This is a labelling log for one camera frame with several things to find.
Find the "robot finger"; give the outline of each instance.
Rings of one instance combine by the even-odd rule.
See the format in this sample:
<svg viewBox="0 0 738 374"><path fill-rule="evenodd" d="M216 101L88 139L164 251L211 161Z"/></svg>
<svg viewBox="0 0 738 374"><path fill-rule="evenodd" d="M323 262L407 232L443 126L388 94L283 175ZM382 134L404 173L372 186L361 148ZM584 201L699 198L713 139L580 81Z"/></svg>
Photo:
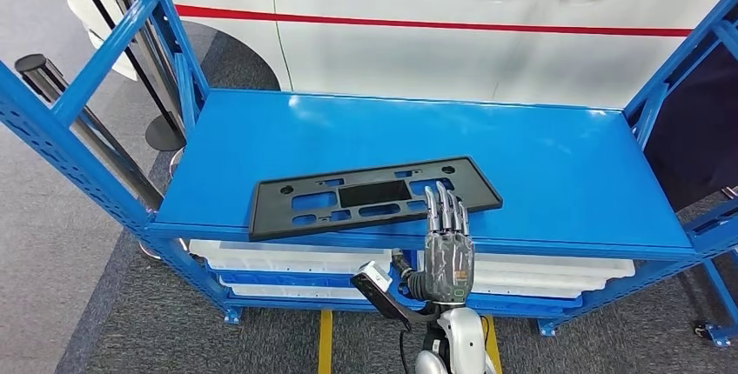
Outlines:
<svg viewBox="0 0 738 374"><path fill-rule="evenodd" d="M437 181L436 182L436 188L439 191L439 199L440 199L440 206L441 206L441 222L440 227L444 231L448 231L452 227L451 223L451 205L448 198L448 191L446 190L446 187L443 185L442 182Z"/></svg>
<svg viewBox="0 0 738 374"><path fill-rule="evenodd" d="M459 202L459 209L461 209L461 233L465 236L469 236L469 212L466 211L464 202Z"/></svg>
<svg viewBox="0 0 738 374"><path fill-rule="evenodd" d="M428 206L428 231L438 232L440 229L438 204L433 190L426 186L426 205Z"/></svg>
<svg viewBox="0 0 738 374"><path fill-rule="evenodd" d="M461 208L459 207L459 198L451 191L448 191L448 198L451 201L451 206L453 207L453 230L461 233Z"/></svg>

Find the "black stanchion base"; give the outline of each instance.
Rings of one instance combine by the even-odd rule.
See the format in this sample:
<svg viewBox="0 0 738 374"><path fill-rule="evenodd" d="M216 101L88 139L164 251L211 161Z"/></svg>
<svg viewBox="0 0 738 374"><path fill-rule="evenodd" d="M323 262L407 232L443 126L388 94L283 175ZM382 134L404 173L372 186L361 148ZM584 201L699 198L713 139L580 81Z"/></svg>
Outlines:
<svg viewBox="0 0 738 374"><path fill-rule="evenodd" d="M171 128L163 115L159 115L146 128L146 143L155 150L168 152L185 146L185 138Z"/></svg>

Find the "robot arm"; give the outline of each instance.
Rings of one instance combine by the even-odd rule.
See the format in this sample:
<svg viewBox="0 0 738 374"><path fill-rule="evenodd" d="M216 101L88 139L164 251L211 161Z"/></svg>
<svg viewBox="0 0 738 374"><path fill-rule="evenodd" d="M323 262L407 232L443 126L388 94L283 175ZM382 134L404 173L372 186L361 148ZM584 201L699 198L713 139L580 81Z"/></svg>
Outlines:
<svg viewBox="0 0 738 374"><path fill-rule="evenodd" d="M363 265L352 283L388 318L427 322L423 350L415 361L417 374L495 374L486 354L480 316L465 306L474 280L474 248L464 204L441 183L438 198L426 187L428 231L425 270L415 271L401 251L392 254L409 298L426 301L421 313L398 303L388 291L392 279L374 262Z"/></svg>

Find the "dark fabric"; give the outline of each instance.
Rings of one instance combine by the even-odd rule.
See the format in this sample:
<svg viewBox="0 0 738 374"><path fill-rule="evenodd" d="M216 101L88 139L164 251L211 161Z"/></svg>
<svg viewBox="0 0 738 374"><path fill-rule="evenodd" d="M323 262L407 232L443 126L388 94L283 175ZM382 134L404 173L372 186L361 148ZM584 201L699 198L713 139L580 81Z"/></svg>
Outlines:
<svg viewBox="0 0 738 374"><path fill-rule="evenodd" d="M645 154L675 210L738 184L738 62L724 46L669 95Z"/></svg>

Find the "stanchion post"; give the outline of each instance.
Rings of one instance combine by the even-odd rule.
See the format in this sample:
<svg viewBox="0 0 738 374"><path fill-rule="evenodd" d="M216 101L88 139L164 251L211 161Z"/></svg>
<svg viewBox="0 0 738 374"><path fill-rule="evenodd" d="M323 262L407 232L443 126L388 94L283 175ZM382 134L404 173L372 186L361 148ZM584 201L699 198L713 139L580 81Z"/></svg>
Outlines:
<svg viewBox="0 0 738 374"><path fill-rule="evenodd" d="M61 72L42 54L18 59L15 68L23 80L49 104L54 103L68 87ZM77 131L150 209L159 209L164 199L161 192L90 108L84 108L72 124L72 129Z"/></svg>
<svg viewBox="0 0 738 374"><path fill-rule="evenodd" d="M121 11L126 12L135 1L117 0L117 3ZM154 81L164 94L164 102L168 104L167 109L175 113L174 115L170 113L170 118L173 118L179 130L179 132L173 132L166 118L159 116L146 129L146 142L155 150L178 150L185 146L185 141L181 137L184 134L184 126L182 126L182 107L179 104L177 81L174 77L174 69L171 67L171 60L164 53L151 20L147 20L144 27L136 34L136 42Z"/></svg>

